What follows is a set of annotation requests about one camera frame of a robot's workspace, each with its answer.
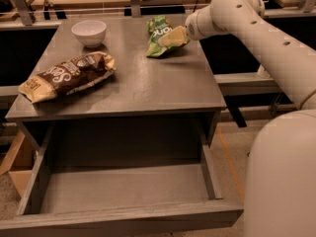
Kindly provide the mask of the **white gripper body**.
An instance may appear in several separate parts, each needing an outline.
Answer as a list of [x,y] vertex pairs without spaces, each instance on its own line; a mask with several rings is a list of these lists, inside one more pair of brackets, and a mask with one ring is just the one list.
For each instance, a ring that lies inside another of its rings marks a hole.
[[224,36],[227,32],[220,29],[212,20],[210,6],[199,9],[186,18],[185,29],[191,40],[204,40],[213,36]]

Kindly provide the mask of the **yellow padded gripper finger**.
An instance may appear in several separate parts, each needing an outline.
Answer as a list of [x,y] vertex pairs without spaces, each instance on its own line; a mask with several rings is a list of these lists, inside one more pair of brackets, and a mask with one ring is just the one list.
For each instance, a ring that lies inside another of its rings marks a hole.
[[178,26],[168,34],[158,39],[158,43],[162,46],[181,46],[186,42],[187,33],[184,27]]

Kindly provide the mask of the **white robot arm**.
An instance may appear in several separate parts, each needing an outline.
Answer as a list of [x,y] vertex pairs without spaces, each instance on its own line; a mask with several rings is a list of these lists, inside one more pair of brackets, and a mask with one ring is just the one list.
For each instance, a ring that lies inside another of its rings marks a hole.
[[211,0],[186,18],[192,40],[240,40],[297,107],[258,133],[247,163],[245,237],[316,237],[316,53],[263,19],[262,0]]

